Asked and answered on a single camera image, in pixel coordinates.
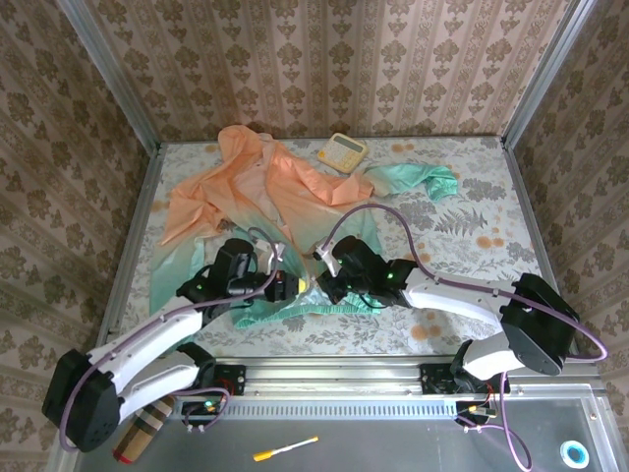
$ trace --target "patterned wall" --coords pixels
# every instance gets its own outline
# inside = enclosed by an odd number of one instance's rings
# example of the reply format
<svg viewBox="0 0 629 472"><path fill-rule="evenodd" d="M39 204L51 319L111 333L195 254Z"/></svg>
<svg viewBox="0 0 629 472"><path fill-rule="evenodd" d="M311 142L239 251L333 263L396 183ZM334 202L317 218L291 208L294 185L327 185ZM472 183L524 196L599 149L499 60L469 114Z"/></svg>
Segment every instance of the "patterned wall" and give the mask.
<svg viewBox="0 0 629 472"><path fill-rule="evenodd" d="M629 1L597 3L516 156L559 287L610 348L629 444Z"/></svg>
<svg viewBox="0 0 629 472"><path fill-rule="evenodd" d="M89 0L162 141L499 134L567 0Z"/></svg>
<svg viewBox="0 0 629 472"><path fill-rule="evenodd" d="M146 162L54 1L0 1L0 471L43 470L43 395L94 341Z"/></svg>

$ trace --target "yellow calculator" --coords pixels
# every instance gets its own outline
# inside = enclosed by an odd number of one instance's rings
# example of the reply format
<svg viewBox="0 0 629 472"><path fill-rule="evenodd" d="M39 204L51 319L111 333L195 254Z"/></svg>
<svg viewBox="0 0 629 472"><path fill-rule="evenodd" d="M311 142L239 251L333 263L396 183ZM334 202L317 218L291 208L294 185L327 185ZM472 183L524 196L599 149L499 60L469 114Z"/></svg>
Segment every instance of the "yellow calculator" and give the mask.
<svg viewBox="0 0 629 472"><path fill-rule="evenodd" d="M367 151L367 146L341 133L334 133L317 156L318 160L333 169L350 174L361 163Z"/></svg>

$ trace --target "floral tablecloth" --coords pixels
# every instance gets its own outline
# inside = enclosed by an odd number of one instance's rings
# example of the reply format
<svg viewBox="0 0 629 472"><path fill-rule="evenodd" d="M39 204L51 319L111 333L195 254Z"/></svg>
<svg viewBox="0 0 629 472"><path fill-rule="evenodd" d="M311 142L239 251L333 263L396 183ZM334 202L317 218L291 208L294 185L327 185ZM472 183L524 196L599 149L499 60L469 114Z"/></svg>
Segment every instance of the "floral tablecloth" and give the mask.
<svg viewBox="0 0 629 472"><path fill-rule="evenodd" d="M459 180L459 195L438 203L424 186L404 195L375 199L398 208L409 221L422 261L432 269L486 279L516 279L539 273L524 216L498 138L365 139L362 162L421 162L447 165ZM295 155L323 172L316 160L325 140L285 141ZM150 258L164 230L168 195L187 177L220 162L215 143L168 145L161 181L143 237L131 294L120 328L124 332L148 317ZM409 256L402 228L387 214L374 213L385 257ZM213 248L222 241L207 243ZM390 308L376 316L306 315L282 322L235 329L229 315L197 335L214 356L453 354L468 338L487 337L495 328L433 310Z"/></svg>

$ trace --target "pen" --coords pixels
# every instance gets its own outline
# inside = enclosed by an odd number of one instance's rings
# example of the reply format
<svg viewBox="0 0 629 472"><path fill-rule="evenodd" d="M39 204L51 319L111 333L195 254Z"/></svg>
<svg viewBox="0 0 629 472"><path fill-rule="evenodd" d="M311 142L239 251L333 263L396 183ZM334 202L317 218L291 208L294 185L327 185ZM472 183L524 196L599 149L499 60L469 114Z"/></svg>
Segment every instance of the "pen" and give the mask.
<svg viewBox="0 0 629 472"><path fill-rule="evenodd" d="M265 450L264 452L258 452L254 454L254 461L260 462L261 460L266 460L271 458L275 454L279 454L280 452L286 452L287 450L294 449L295 447L301 447L302 445L316 443L318 441L317 436L313 436L305 441L296 442L294 444L285 445L284 447L280 447L279 449Z"/></svg>

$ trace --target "calculator display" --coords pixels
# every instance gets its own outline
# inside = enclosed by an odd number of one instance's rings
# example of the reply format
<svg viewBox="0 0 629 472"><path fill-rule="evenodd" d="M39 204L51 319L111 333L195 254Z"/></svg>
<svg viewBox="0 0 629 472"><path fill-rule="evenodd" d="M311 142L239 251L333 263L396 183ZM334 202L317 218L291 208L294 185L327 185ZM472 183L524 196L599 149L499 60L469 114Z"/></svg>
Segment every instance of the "calculator display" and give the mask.
<svg viewBox="0 0 629 472"><path fill-rule="evenodd" d="M338 143L339 145L343 145L346 148L349 148L351 150L354 150L355 152L362 152L363 148L352 143L351 141L347 141L345 138L343 138L342 136L335 136L334 137L334 141L336 143Z"/></svg>

